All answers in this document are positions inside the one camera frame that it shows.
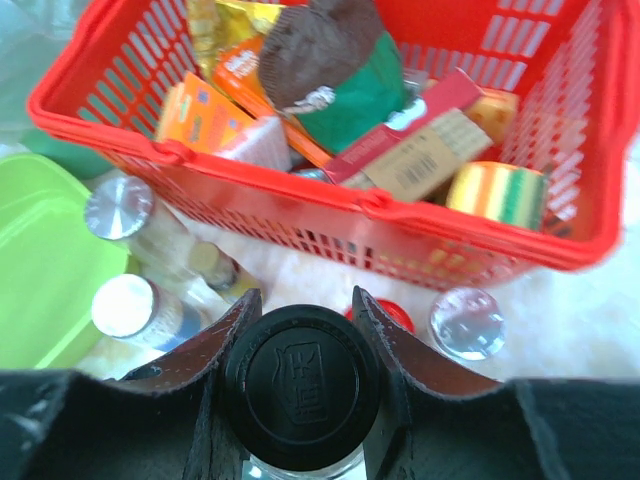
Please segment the red plastic basket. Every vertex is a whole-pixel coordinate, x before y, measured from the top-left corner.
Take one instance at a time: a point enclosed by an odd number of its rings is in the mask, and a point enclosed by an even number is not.
[[[492,155],[552,171],[542,233],[151,141],[164,93],[196,70],[183,0],[95,0],[29,111],[194,219],[427,287],[598,262],[618,238],[625,148],[640,120],[640,2],[377,4],[408,67],[441,78],[457,66],[520,95]]]

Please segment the white surface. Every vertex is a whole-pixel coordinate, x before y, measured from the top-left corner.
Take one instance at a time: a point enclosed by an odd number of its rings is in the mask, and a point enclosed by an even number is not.
[[[605,263],[579,274],[538,269],[490,289],[506,319],[506,344],[492,358],[467,362],[469,368],[500,380],[640,375],[639,142],[629,163],[635,171],[627,181],[624,244]],[[398,303],[413,319],[420,338],[431,344],[426,326],[434,291],[211,226],[193,227],[265,283],[265,311],[311,303],[343,312],[354,285],[359,285]],[[212,310],[221,315],[226,307],[216,300]],[[79,367],[117,378],[157,355],[104,339]]]

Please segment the green tray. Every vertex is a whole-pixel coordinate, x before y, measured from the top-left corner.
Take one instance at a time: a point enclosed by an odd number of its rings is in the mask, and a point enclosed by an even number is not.
[[[89,191],[51,160],[7,157],[0,182],[0,368],[72,367],[101,338],[93,294],[128,254],[89,233]]]

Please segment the black lid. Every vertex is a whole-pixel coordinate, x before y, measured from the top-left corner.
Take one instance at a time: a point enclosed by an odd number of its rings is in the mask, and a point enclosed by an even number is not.
[[[263,462],[318,470],[362,443],[378,412],[379,382],[377,357],[342,315],[284,307],[233,346],[225,370],[227,418]]]

